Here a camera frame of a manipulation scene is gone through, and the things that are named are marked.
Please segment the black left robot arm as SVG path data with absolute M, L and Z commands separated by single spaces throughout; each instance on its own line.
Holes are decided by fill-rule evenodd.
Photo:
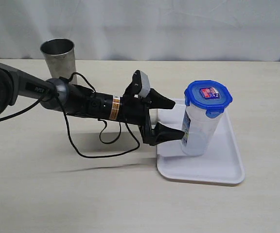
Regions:
M 151 109 L 171 110 L 175 101 L 150 87 L 148 76 L 136 70 L 121 97 L 97 92 L 92 85 L 72 84 L 77 73 L 46 81 L 0 63 L 0 114 L 15 104 L 18 96 L 36 99 L 45 109 L 64 111 L 68 116 L 95 118 L 137 125 L 144 144 L 151 146 L 180 140 L 184 132 L 161 123 L 152 127 Z

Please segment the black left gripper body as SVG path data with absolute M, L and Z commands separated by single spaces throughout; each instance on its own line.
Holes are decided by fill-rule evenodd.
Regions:
M 132 81 L 125 89 L 122 96 L 122 117 L 124 122 L 137 125 L 142 136 L 144 144 L 152 146 L 152 124 L 149 113 L 149 97 L 142 98 L 138 96 L 137 90 L 139 90 L 138 84 L 140 79 L 140 70 L 136 70 L 133 73 Z

